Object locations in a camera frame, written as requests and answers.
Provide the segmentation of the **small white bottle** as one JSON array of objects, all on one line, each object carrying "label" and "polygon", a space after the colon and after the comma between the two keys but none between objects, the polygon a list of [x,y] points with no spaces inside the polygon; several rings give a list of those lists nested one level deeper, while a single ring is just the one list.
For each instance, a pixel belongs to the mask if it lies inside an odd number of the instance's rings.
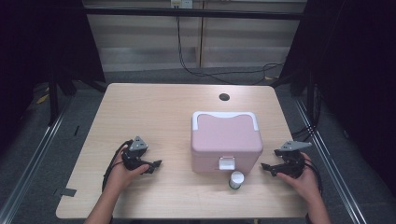
[{"label": "small white bottle", "polygon": [[231,189],[239,189],[245,181],[245,176],[239,171],[234,171],[231,173],[229,179],[229,187]]}]

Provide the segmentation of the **person's left hand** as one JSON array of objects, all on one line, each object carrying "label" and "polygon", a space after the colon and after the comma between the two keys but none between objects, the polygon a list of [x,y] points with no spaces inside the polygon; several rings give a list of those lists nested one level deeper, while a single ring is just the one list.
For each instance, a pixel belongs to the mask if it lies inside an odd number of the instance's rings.
[{"label": "person's left hand", "polygon": [[123,164],[121,157],[122,150],[120,150],[110,166],[110,173],[107,178],[105,191],[116,191],[121,192],[127,188],[133,181],[133,179],[145,173],[149,166],[143,164],[134,170],[128,170]]}]

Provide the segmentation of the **person's right hand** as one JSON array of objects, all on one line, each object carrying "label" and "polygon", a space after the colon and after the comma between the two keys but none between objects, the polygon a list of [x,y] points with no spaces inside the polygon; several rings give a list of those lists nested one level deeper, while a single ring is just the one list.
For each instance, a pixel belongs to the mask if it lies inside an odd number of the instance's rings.
[{"label": "person's right hand", "polygon": [[321,200],[316,175],[307,165],[298,178],[283,173],[277,173],[276,176],[291,185],[308,204],[318,203]]}]

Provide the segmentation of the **black curtain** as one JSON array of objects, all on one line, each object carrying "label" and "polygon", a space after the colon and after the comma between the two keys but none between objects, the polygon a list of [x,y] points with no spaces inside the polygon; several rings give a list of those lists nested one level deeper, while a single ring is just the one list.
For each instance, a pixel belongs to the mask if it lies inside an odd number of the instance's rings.
[{"label": "black curtain", "polygon": [[82,0],[0,0],[0,155],[15,138],[38,83],[104,82]]},{"label": "black curtain", "polygon": [[306,0],[281,79],[312,81],[396,197],[396,0]]}]

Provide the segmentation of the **metal floor rail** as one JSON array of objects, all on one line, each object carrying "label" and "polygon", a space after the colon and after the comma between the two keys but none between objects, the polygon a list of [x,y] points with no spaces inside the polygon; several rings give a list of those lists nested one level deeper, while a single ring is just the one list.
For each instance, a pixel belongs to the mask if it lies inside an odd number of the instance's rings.
[{"label": "metal floor rail", "polygon": [[73,100],[73,96],[67,96],[65,98],[63,108],[59,111],[58,115],[55,116],[55,119],[47,126],[43,137],[35,149],[35,153],[29,160],[29,163],[25,166],[21,177],[19,178],[14,190],[12,190],[10,196],[7,198],[4,207],[0,210],[0,224],[11,224],[12,219],[15,217],[21,201],[23,200],[23,197],[29,189],[38,170],[38,166],[43,161],[54,136],[63,122],[64,113],[67,111]]},{"label": "metal floor rail", "polygon": [[326,167],[329,176],[341,198],[341,201],[343,202],[344,207],[346,208],[350,216],[350,219],[354,224],[367,224],[367,221],[361,211],[360,206],[358,205],[355,197],[347,186],[347,183],[342,177],[339,169],[337,168],[329,149],[324,143],[322,136],[320,135],[319,131],[313,128],[313,125],[308,118],[307,108],[304,105],[304,102],[301,99],[295,99],[295,104],[299,110],[300,116],[304,121],[305,127],[308,129],[309,136],[311,137],[312,142],[314,143],[318,154],[321,157],[324,166]]}]

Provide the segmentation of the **white wall socket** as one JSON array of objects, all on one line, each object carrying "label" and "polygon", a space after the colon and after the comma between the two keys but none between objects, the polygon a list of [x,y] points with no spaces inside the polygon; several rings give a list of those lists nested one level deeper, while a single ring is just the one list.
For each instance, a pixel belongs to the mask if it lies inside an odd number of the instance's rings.
[{"label": "white wall socket", "polygon": [[192,0],[170,0],[171,8],[193,9]]}]

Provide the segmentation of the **black metal stand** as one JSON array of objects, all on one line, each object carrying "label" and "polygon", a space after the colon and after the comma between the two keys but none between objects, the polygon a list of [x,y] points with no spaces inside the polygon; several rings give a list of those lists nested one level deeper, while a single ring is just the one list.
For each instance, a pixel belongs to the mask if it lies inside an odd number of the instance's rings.
[{"label": "black metal stand", "polygon": [[49,106],[49,126],[51,126],[59,116],[58,87],[56,76],[53,72],[49,73]]}]

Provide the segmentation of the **pink storage box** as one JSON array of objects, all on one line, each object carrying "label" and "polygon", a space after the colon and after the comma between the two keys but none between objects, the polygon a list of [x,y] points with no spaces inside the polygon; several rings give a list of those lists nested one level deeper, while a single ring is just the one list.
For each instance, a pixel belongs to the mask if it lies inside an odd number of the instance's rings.
[{"label": "pink storage box", "polygon": [[196,173],[248,174],[263,151],[252,112],[196,111],[191,118],[191,168]]}]

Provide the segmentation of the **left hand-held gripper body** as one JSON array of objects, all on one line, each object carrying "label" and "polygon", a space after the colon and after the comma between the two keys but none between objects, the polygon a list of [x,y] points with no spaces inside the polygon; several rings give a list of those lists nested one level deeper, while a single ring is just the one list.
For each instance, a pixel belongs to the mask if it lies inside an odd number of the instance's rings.
[{"label": "left hand-held gripper body", "polygon": [[141,166],[143,164],[141,157],[146,153],[148,147],[140,136],[137,136],[134,140],[127,141],[126,148],[121,153],[124,166],[130,171]]}]

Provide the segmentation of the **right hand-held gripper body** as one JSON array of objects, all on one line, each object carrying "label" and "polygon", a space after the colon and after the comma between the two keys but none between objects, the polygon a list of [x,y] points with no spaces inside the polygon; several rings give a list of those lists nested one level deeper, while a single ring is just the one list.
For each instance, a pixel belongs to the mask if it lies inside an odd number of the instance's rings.
[{"label": "right hand-held gripper body", "polygon": [[304,156],[301,154],[303,148],[311,147],[311,143],[299,141],[287,141],[275,154],[280,157],[284,163],[274,170],[290,177],[297,178],[303,173]]}]

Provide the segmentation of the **black horizontal frame bar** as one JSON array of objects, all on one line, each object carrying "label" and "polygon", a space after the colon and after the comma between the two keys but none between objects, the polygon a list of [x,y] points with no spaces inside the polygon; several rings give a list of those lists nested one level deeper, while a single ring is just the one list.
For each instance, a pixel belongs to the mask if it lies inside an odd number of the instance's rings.
[{"label": "black horizontal frame bar", "polygon": [[131,15],[196,18],[230,18],[299,21],[305,18],[302,13],[232,11],[212,9],[174,9],[174,8],[137,8],[137,7],[84,7],[86,14],[94,15]]}]

